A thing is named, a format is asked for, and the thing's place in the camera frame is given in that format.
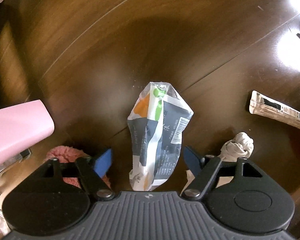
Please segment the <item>snack wrapper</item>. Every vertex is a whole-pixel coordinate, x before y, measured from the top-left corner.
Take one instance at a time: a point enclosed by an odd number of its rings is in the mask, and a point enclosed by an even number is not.
[[[129,117],[133,190],[150,191],[168,180],[180,156],[182,132],[193,111],[169,83],[150,82]]]

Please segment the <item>pink plush fabric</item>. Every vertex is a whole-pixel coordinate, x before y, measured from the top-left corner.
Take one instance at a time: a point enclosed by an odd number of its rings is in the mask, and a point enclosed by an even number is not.
[[[47,157],[45,158],[44,161],[46,162],[48,159],[57,157],[61,163],[69,163],[69,162],[74,162],[77,158],[84,157],[84,156],[89,156],[89,155],[85,154],[81,150],[74,149],[72,147],[57,146],[51,149],[47,153]],[[102,178],[102,180],[108,185],[108,187],[110,187],[110,181],[106,175]],[[63,178],[63,181],[65,183],[81,188],[77,178]]]

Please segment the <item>small logo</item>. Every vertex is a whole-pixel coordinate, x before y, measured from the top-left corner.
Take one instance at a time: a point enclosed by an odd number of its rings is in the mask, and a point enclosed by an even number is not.
[[[150,199],[150,198],[152,198],[152,197],[154,197],[154,196],[153,196],[152,194],[148,193],[148,194],[145,195],[145,197],[146,197],[147,199]]]

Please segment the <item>floor plank seam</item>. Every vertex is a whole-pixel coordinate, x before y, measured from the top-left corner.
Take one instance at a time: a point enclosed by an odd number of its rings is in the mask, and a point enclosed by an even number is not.
[[[6,54],[6,52],[8,51],[8,49],[9,49],[9,47],[10,47],[10,44],[11,44],[11,42],[12,42],[12,39],[10,40],[10,42],[9,42],[9,44],[8,44],[8,46],[7,46],[7,48],[5,49],[4,53],[2,54],[2,57],[1,57],[1,59],[0,59],[0,63],[1,63],[1,61],[2,61],[2,59],[3,59],[3,57],[4,57],[4,55],[5,55],[5,54]]]
[[[266,38],[268,35],[270,35],[271,33],[273,33],[274,31],[276,31],[277,29],[279,29],[280,27],[284,26],[285,24],[287,24],[288,22],[292,21],[294,18],[298,17],[300,15],[300,13],[294,17],[292,17],[291,19],[289,19],[288,21],[286,21],[285,23],[279,25],[277,28],[273,29],[272,31],[270,31],[269,33],[267,33],[265,36],[263,36],[262,38],[260,38],[259,40],[255,41],[254,43],[252,43],[251,45],[249,45],[247,48],[245,48],[243,51],[241,51],[240,53],[238,53],[237,55],[233,56],[231,59],[229,59],[228,61],[226,61],[225,63],[221,64],[219,67],[214,68],[211,72],[209,72],[208,74],[206,74],[204,77],[200,78],[199,80],[197,80],[196,82],[194,82],[192,85],[190,85],[189,87],[185,88],[184,90],[182,90],[180,93],[183,93],[184,91],[186,91],[187,89],[189,89],[190,87],[192,87],[193,85],[195,85],[196,83],[198,83],[199,81],[201,81],[202,79],[204,79],[205,77],[209,76],[211,73],[215,72],[216,70],[218,70],[219,68],[221,68],[223,65],[227,64],[229,61],[233,60],[235,57],[239,56],[240,54],[242,54],[243,52],[245,52],[247,49],[249,49],[251,46],[255,45],[256,43],[258,43],[259,41],[263,40],[264,38]]]
[[[129,128],[128,125],[125,126],[123,129],[121,129],[119,132],[115,133],[115,134],[114,134],[113,136],[111,136],[108,140],[111,140],[112,138],[114,138],[115,136],[117,136],[119,133],[121,133],[122,131],[126,130],[127,128]]]
[[[38,13],[38,10],[36,10],[36,8],[41,4],[42,1],[43,1],[43,0],[40,0],[40,1],[37,3],[37,5],[32,9],[32,11],[31,11],[31,13],[30,13],[30,17],[29,17],[30,19],[33,19],[34,16]],[[32,24],[30,25],[29,29],[31,29],[31,28],[33,27],[33,25],[34,25],[34,22],[32,22]],[[30,31],[30,33],[29,33],[28,36],[30,36],[30,35],[34,32],[35,29],[36,29],[36,27],[34,27],[33,30]]]
[[[71,42],[71,44],[66,47],[66,49],[56,58],[56,60],[51,64],[51,66],[45,71],[45,73],[42,75],[42,77],[39,79],[39,81],[48,73],[48,71],[55,65],[55,63],[64,55],[64,53],[78,40],[80,39],[88,30],[90,30],[97,22],[102,20],[104,17],[106,17],[109,13],[117,9],[119,6],[123,5],[125,2],[129,0],[124,0],[121,3],[117,4],[115,7],[113,7],[111,10],[107,11],[103,16],[101,16],[98,20],[96,20],[93,24],[91,24],[83,33],[81,33],[74,41]]]

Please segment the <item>orange graphic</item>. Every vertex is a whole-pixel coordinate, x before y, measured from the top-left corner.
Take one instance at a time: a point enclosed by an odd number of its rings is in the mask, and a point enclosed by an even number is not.
[[[148,172],[147,176],[146,176],[146,179],[145,179],[145,184],[143,185],[143,190],[144,191],[147,191],[148,188],[150,187],[150,173]]]
[[[133,109],[135,114],[140,115],[141,117],[148,116],[148,108],[149,108],[150,94],[147,94],[145,98],[140,100],[136,107]]]

